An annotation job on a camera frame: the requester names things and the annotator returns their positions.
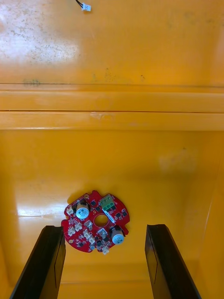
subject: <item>electrolytic capacitor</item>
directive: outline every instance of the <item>electrolytic capacitor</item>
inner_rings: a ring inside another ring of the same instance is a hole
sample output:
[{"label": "electrolytic capacitor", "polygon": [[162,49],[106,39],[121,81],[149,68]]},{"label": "electrolytic capacitor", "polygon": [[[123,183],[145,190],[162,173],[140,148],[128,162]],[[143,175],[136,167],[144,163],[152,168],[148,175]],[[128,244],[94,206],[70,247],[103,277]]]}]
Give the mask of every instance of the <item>electrolytic capacitor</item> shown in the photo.
[{"label": "electrolytic capacitor", "polygon": [[80,202],[77,204],[76,207],[76,216],[83,220],[86,219],[89,216],[89,206],[87,204],[87,202]]},{"label": "electrolytic capacitor", "polygon": [[111,238],[112,242],[116,245],[123,243],[125,238],[120,227],[116,226],[113,228]]}]

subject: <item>green terminal block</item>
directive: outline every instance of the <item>green terminal block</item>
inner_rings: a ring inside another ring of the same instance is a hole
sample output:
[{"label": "green terminal block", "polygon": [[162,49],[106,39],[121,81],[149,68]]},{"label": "green terminal block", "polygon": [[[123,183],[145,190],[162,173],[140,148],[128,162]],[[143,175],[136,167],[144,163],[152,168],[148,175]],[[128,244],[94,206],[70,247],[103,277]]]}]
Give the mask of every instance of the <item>green terminal block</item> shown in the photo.
[{"label": "green terminal block", "polygon": [[100,205],[104,211],[110,210],[114,205],[114,201],[111,195],[106,195],[100,200]]}]

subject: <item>center hole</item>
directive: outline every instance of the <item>center hole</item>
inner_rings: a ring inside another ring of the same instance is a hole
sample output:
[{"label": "center hole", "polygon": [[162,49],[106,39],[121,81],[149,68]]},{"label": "center hole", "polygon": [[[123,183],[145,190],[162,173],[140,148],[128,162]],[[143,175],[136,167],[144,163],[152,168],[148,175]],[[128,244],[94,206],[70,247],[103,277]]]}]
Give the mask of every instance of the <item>center hole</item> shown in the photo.
[{"label": "center hole", "polygon": [[106,215],[98,215],[96,216],[96,218],[94,219],[94,223],[96,224],[96,226],[98,227],[103,227],[108,223],[108,217]]}]

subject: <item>circular pcb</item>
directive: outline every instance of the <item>circular pcb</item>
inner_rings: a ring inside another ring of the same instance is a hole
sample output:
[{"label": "circular pcb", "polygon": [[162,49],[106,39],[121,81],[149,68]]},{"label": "circular pcb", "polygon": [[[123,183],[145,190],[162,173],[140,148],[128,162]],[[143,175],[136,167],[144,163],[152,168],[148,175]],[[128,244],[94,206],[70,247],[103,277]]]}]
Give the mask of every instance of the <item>circular pcb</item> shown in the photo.
[{"label": "circular pcb", "polygon": [[115,196],[102,197],[97,191],[84,194],[69,204],[62,220],[65,240],[83,252],[97,250],[107,254],[123,243],[130,221],[125,205]]}]

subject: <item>yellow surface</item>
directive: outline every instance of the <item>yellow surface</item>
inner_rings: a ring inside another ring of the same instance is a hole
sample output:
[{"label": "yellow surface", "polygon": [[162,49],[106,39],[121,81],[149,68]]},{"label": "yellow surface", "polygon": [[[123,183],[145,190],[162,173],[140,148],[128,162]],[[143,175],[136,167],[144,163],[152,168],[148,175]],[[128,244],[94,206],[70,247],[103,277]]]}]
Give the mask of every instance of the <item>yellow surface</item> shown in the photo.
[{"label": "yellow surface", "polygon": [[93,189],[124,202],[130,234],[106,256],[67,244],[59,298],[152,299],[156,223],[203,299],[224,298],[224,2],[88,4],[0,5],[0,298],[41,229]]}]

